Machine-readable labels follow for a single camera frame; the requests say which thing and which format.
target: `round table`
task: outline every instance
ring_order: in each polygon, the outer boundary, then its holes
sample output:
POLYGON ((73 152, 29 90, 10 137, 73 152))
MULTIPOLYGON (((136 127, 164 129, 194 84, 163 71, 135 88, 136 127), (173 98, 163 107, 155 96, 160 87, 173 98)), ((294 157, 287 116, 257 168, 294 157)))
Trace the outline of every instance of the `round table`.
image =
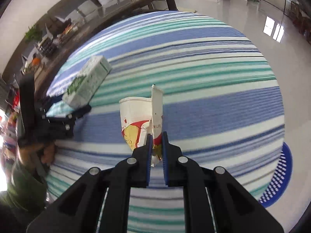
MULTIPOLYGON (((103 30, 62 66, 48 95, 60 95, 91 55, 112 71, 60 147, 47 177, 59 197, 93 166, 113 167, 132 151, 121 134, 119 100, 164 91, 163 130, 170 143, 201 166, 225 167, 256 199, 267 188, 284 140, 284 109, 275 75, 241 32, 187 12, 138 15, 103 30)), ((71 112, 59 102, 49 115, 71 112)), ((183 192, 167 188, 162 164, 151 168, 148 189, 132 189, 128 230, 184 232, 183 192)))

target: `person's hand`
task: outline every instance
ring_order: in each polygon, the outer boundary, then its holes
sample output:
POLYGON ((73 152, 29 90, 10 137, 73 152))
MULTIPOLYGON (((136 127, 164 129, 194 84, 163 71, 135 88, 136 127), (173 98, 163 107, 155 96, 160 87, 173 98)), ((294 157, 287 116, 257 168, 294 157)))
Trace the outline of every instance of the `person's hand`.
POLYGON ((35 170, 35 163, 32 161, 30 155, 44 148, 44 155, 41 157, 41 162, 50 165, 54 161, 55 144, 51 143, 45 146, 42 143, 24 146, 18 149, 18 158, 21 164, 31 173, 35 170))
POLYGON ((44 148, 44 155, 41 157, 42 164, 51 165, 54 161, 55 156, 55 144, 51 143, 44 148))

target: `blue plastic stool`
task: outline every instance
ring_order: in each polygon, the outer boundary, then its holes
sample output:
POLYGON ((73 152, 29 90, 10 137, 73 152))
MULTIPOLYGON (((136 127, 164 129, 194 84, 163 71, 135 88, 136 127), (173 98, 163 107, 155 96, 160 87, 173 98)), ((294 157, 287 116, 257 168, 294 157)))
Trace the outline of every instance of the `blue plastic stool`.
POLYGON ((293 159, 288 145, 284 142, 281 156, 274 171, 272 180, 259 199, 262 206, 267 208, 281 197, 290 181, 292 169, 293 159))

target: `white tiled floor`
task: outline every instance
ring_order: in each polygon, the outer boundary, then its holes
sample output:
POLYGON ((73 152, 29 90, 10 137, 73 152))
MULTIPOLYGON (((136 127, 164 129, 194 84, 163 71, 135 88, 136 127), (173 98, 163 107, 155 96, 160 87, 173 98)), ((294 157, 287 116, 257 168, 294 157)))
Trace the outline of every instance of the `white tiled floor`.
POLYGON ((285 142, 292 152, 293 173, 286 191, 268 211, 285 232, 289 232, 311 200, 311 45, 282 11, 264 2, 176 0, 176 3, 244 33, 262 52, 277 77, 285 109, 285 142), (263 32, 267 16, 275 21, 271 36, 263 32), (273 39, 277 23, 284 27, 281 40, 280 34, 278 38, 275 35, 280 43, 273 39))

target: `green shirt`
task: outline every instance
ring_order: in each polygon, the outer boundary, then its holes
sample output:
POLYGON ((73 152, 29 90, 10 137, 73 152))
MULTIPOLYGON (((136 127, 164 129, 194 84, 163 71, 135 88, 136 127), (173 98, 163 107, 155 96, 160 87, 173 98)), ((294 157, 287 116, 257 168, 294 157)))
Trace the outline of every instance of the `green shirt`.
POLYGON ((35 178, 17 160, 12 167, 7 191, 0 193, 0 202, 12 209, 20 223, 28 224, 44 210, 46 190, 46 182, 40 177, 35 178))

